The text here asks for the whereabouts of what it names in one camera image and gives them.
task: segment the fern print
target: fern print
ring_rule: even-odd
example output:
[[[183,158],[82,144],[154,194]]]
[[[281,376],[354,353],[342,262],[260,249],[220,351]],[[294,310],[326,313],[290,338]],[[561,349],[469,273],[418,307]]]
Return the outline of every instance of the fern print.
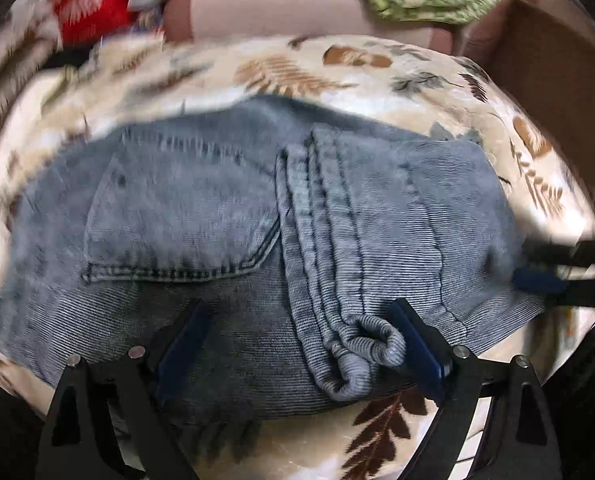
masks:
[[[453,59],[458,65],[465,68],[468,73],[477,75],[485,83],[491,82],[489,75],[477,63],[468,59],[468,57],[454,57]]]
[[[411,48],[411,46],[404,43],[384,44],[380,43],[379,41],[367,41],[364,46],[381,46],[382,48],[388,50],[392,56],[413,56],[415,59],[419,59],[420,61],[431,60],[431,58],[423,56],[416,48]]]
[[[460,74],[464,80],[468,83],[468,86],[471,90],[471,94],[475,97],[478,101],[485,103],[486,99],[486,90],[482,86],[482,83],[478,81],[475,77],[470,74]]]
[[[431,72],[419,72],[410,77],[396,77],[393,79],[391,88],[394,92],[411,97],[420,93],[422,88],[444,88],[444,85],[453,84],[441,75],[435,75]]]
[[[402,410],[414,415],[428,414],[418,388],[409,388],[367,404],[353,421],[353,426],[366,426],[346,450],[347,454],[353,454],[343,464],[345,472],[340,480],[367,480],[376,475],[385,462],[395,460],[393,439],[411,438]]]
[[[113,75],[126,74],[127,72],[131,72],[131,70],[136,69],[142,64],[142,62],[146,59],[146,56],[148,56],[152,51],[152,48],[146,48],[145,50],[135,54],[135,56],[123,61],[120,66],[113,71]]]
[[[543,177],[538,176],[531,163],[522,160],[522,153],[515,149],[513,141],[509,140],[509,142],[511,143],[511,154],[517,162],[519,174],[524,177],[529,188],[529,194],[535,207],[541,209],[546,216],[561,218],[564,212],[562,187],[552,186]]]
[[[286,97],[318,96],[327,90],[352,88],[356,84],[343,84],[313,75],[285,56],[274,55],[245,63],[236,72],[236,83],[246,84],[246,91],[275,94]]]
[[[12,197],[8,205],[4,205],[4,203],[2,204],[2,206],[6,208],[6,219],[4,220],[4,225],[10,233],[12,233],[14,230],[15,217],[17,217],[18,207],[20,205],[20,197],[21,194],[18,193]]]
[[[314,40],[315,38],[319,38],[319,36],[298,36],[289,41],[287,45],[293,50],[300,50],[302,48],[302,43],[308,40]]]
[[[382,54],[371,54],[368,50],[347,45],[331,45],[322,56],[324,65],[372,66],[388,68],[393,60]]]
[[[210,64],[190,66],[182,70],[168,73],[159,81],[154,81],[144,86],[132,89],[125,97],[126,104],[135,105],[138,102],[142,102],[148,98],[156,98],[160,96],[162,92],[174,89],[178,85],[193,79],[198,74],[205,72],[210,67]]]
[[[533,158],[539,158],[550,152],[553,146],[546,140],[542,134],[537,133],[533,128],[529,128],[527,122],[520,116],[513,118],[513,128],[522,139],[522,142],[529,150]]]

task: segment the metal bolt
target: metal bolt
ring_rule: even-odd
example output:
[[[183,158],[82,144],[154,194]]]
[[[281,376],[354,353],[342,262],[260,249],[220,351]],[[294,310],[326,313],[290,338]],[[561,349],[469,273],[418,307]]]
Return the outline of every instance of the metal bolt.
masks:
[[[469,355],[471,355],[471,351],[464,345],[455,345],[453,346],[453,354],[455,354],[455,357],[459,357],[460,359],[466,359],[469,357]]]
[[[80,364],[81,359],[82,358],[79,356],[79,354],[70,355],[66,358],[66,366],[68,366],[69,368],[75,368]]]
[[[146,354],[146,348],[143,346],[133,346],[133,348],[129,350],[129,357],[131,359],[140,359],[141,357],[144,357],[144,354]]]
[[[529,359],[524,355],[516,356],[515,362],[516,362],[517,366],[519,366],[521,368],[529,368],[531,365],[531,362],[529,361]]]

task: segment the blanket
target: blanket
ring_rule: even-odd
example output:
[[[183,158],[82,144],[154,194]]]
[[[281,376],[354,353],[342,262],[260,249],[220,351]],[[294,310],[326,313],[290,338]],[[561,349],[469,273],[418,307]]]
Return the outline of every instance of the blanket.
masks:
[[[589,201],[552,143],[468,59],[366,36],[178,46],[132,36],[105,41],[79,71],[40,73],[16,102],[0,135],[0,285],[16,197],[63,146],[252,94],[307,100],[434,139],[470,139],[482,146],[526,233],[562,241],[595,234]],[[594,323],[594,310],[550,312],[484,357],[525,353],[545,379]],[[52,388],[1,353],[0,385],[47,411]],[[317,416],[209,426],[193,440],[195,432],[182,432],[181,444],[201,478],[367,479],[401,471],[435,411],[407,389]],[[468,470],[486,413],[482,399],[456,475]]]

